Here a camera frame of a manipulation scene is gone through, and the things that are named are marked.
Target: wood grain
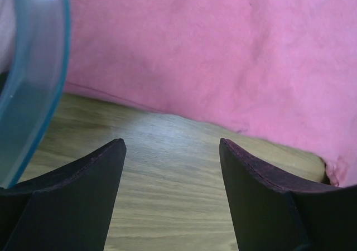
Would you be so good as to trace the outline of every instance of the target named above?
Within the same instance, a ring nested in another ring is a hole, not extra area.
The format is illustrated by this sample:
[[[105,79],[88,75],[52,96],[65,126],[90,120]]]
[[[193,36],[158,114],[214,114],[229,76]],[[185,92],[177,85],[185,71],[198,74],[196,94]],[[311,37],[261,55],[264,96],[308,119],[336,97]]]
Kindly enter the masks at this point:
[[[64,95],[22,180],[123,138],[127,158],[105,250],[237,250],[220,170],[221,137],[296,175],[324,177],[324,164],[309,153],[212,124]]]

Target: clear plastic bowl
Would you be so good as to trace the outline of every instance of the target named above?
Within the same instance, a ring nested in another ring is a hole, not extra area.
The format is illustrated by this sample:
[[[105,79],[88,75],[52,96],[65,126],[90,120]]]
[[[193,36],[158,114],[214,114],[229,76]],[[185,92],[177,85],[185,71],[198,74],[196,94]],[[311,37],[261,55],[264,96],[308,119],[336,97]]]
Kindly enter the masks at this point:
[[[0,94],[0,186],[16,184],[61,97],[69,56],[69,0],[14,0],[15,59]]]

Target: tabletop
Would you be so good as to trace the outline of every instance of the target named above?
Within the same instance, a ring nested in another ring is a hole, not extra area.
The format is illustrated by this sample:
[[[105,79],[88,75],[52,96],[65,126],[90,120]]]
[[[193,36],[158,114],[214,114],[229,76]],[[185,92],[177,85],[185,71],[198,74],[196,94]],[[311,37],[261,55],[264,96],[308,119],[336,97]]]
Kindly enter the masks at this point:
[[[313,154],[174,115],[65,94],[21,180],[123,138],[127,156],[106,251],[238,250],[220,169],[219,139],[288,172],[321,181]]]

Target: wooden surface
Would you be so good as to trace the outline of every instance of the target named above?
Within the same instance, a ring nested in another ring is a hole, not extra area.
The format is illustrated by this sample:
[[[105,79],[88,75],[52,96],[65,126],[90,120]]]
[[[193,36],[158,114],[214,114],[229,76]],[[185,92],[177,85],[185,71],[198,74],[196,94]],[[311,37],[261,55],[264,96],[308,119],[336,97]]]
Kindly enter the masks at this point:
[[[123,138],[127,158],[105,250],[237,250],[220,170],[221,137],[296,175],[324,176],[324,164],[308,153],[211,124],[64,95],[22,180]]]

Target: pink cloth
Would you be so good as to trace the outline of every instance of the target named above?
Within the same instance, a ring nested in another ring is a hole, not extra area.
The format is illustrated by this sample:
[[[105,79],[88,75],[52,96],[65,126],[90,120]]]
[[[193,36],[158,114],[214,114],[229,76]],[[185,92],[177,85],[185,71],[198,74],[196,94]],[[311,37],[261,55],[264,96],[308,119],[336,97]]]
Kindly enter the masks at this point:
[[[357,0],[71,0],[66,90],[313,152],[357,184]]]

